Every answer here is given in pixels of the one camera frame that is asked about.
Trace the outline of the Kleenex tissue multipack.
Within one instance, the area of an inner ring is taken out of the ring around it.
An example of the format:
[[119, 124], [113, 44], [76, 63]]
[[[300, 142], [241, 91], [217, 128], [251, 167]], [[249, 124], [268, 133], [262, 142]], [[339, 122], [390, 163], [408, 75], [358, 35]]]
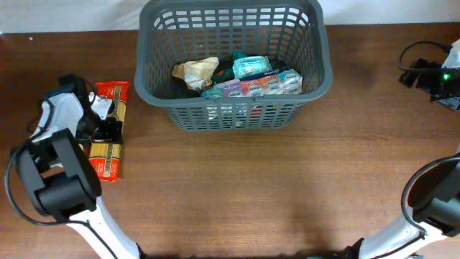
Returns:
[[303, 77], [293, 69], [283, 68], [217, 83], [202, 92], [207, 99], [261, 97], [264, 95], [300, 94]]

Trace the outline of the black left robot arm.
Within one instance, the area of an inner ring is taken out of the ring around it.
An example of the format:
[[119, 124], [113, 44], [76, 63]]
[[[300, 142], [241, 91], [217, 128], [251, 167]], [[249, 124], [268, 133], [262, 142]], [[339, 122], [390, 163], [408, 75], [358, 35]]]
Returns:
[[[17, 214], [41, 227], [74, 229], [100, 258], [144, 258], [141, 247], [119, 228], [102, 199], [96, 169], [83, 148], [120, 144], [123, 123], [110, 115], [117, 105], [100, 98], [94, 85], [76, 74], [59, 77], [59, 87], [41, 100], [42, 114], [30, 138], [14, 148], [6, 167], [6, 195]], [[26, 215], [10, 189], [14, 168], [35, 210], [53, 218]]]

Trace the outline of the beige brown pouch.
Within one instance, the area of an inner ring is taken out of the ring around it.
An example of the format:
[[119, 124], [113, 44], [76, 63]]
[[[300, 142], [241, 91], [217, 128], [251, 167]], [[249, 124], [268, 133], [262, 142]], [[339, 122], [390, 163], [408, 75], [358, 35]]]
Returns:
[[183, 79], [188, 88], [200, 91], [214, 85], [211, 76], [218, 66], [219, 59], [217, 57], [188, 61], [175, 65], [172, 70], [172, 76]]

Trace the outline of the San Remo spaghetti packet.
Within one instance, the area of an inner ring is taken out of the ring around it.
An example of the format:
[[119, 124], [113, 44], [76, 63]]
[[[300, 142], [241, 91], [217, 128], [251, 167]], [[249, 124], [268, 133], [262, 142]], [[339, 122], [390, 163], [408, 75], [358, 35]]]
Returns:
[[[128, 81], [96, 82], [98, 96], [110, 99], [114, 104], [114, 109], [108, 113], [107, 117], [115, 119], [115, 122], [121, 122], [121, 125], [124, 125], [129, 87]], [[114, 182], [119, 176], [120, 157], [121, 144], [94, 142], [91, 146], [89, 161], [100, 180]]]

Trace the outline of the light blue tissue pack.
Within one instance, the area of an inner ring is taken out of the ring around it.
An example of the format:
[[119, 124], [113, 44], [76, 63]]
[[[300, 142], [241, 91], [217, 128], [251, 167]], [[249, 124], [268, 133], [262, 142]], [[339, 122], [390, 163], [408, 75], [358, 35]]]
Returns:
[[235, 60], [232, 69], [234, 77], [240, 79], [270, 71], [272, 66], [267, 56], [250, 56]]

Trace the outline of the green coffee snack bag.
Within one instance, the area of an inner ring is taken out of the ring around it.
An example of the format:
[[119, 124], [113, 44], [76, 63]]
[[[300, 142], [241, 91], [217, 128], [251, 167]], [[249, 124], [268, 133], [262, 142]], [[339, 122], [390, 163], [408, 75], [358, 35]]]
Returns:
[[247, 58], [248, 55], [242, 52], [233, 52], [229, 60], [220, 60], [217, 68], [211, 76], [214, 83], [223, 83], [234, 79], [233, 65], [236, 60]]

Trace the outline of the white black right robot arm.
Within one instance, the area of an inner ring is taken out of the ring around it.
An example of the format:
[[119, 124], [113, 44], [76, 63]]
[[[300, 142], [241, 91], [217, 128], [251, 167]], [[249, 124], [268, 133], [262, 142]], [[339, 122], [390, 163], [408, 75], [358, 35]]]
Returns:
[[[432, 102], [459, 110], [459, 42], [436, 43], [447, 54], [442, 64], [418, 58], [399, 65], [399, 78]], [[371, 237], [362, 237], [333, 258], [417, 258], [431, 243], [459, 235], [459, 154], [439, 158], [416, 171], [400, 198], [401, 216]]]

